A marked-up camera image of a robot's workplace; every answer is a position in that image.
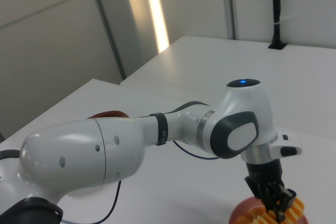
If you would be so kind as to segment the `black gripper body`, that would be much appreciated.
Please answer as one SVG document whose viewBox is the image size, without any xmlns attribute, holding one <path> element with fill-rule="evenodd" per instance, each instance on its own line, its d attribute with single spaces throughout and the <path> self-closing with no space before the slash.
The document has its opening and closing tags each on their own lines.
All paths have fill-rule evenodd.
<svg viewBox="0 0 336 224">
<path fill-rule="evenodd" d="M 246 163 L 248 176 L 245 181 L 253 185 L 266 185 L 275 182 L 284 185 L 282 181 L 282 167 L 280 159 L 275 159 L 264 164 Z"/>
</svg>

